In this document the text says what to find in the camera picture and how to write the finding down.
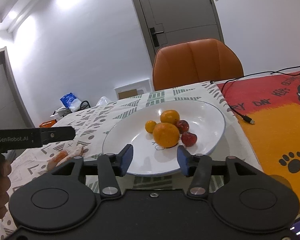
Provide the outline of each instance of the orange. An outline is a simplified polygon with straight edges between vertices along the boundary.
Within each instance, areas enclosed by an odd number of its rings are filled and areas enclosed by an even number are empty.
[[[173,147],[179,141],[179,130],[171,123],[158,123],[153,130],[153,139],[162,147]]]
[[[156,124],[157,123],[155,121],[147,121],[145,125],[146,131],[152,133]]]
[[[176,110],[166,110],[160,115],[161,122],[168,122],[176,125],[180,120],[180,115]]]

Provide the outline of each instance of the orange chair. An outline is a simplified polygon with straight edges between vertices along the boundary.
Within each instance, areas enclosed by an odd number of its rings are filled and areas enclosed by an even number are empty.
[[[154,89],[243,76],[240,60],[216,39],[184,42],[158,50],[153,68]]]

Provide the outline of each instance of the door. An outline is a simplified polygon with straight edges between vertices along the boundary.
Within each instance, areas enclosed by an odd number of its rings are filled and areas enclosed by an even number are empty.
[[[0,129],[27,128],[15,103],[0,59]]]
[[[212,0],[139,1],[155,52],[164,46],[197,39],[223,41]]]

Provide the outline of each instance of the red fruit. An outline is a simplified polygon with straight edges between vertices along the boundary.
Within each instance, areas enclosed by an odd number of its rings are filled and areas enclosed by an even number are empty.
[[[185,120],[178,121],[176,127],[179,129],[180,134],[183,134],[184,132],[188,132],[189,130],[189,124]]]
[[[181,141],[186,147],[191,147],[197,142],[197,136],[194,133],[184,132],[181,136]]]

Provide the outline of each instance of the orange box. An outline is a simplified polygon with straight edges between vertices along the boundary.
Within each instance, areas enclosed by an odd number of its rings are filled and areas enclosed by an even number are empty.
[[[52,125],[54,125],[55,123],[57,123],[57,120],[54,119],[54,120],[51,120],[51,121],[48,121],[48,122],[43,122],[42,124],[39,125],[40,128],[49,128],[51,127]]]

